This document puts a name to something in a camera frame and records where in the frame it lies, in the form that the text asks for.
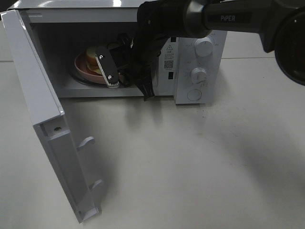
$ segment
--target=microwave door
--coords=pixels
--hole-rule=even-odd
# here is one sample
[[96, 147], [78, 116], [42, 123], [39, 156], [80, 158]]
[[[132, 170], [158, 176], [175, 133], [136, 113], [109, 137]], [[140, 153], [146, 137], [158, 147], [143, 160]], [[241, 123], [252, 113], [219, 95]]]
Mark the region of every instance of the microwave door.
[[26, 14], [10, 10], [1, 13], [20, 85], [33, 128], [79, 222], [101, 211], [94, 191], [101, 180], [88, 184], [79, 159], [93, 137], [75, 143], [65, 112], [50, 83], [47, 71], [34, 47], [31, 26]]

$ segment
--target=pink plate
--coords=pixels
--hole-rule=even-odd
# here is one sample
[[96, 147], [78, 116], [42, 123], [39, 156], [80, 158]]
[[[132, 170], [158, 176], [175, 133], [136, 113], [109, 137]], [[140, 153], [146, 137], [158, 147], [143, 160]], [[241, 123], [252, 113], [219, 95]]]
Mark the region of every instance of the pink plate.
[[79, 54], [75, 58], [74, 65], [78, 73], [86, 80], [89, 80], [94, 83], [106, 84], [102, 75], [99, 75], [87, 69], [86, 56], [84, 53]]

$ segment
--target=qr code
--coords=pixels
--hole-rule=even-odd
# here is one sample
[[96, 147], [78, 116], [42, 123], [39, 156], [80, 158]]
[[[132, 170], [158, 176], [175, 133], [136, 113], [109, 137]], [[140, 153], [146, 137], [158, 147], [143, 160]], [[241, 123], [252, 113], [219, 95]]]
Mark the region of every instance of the qr code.
[[164, 69], [172, 69], [173, 61], [164, 61]]

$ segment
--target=white microwave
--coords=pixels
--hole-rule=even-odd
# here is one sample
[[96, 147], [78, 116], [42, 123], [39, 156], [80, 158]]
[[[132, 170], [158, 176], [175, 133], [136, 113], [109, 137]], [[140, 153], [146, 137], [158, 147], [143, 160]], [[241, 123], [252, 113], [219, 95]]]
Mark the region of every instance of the white microwave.
[[[143, 2], [19, 0], [1, 13], [33, 127], [79, 222], [101, 211], [94, 192], [103, 182], [88, 184], [78, 151], [94, 138], [75, 144], [59, 98], [142, 95], [133, 85], [79, 81], [73, 63], [91, 45], [114, 43], [120, 33], [132, 37]], [[169, 38], [152, 67], [155, 95], [172, 96], [176, 104], [212, 102], [226, 35]]]

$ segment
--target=floor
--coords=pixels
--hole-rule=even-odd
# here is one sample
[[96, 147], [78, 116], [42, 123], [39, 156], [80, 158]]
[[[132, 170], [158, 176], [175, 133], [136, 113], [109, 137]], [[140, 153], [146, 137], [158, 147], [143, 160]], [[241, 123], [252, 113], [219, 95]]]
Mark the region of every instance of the floor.
[[229, 33], [208, 105], [170, 98], [64, 99], [85, 164], [109, 181], [78, 224], [31, 127], [0, 27], [1, 229], [303, 229], [305, 88], [258, 35]]

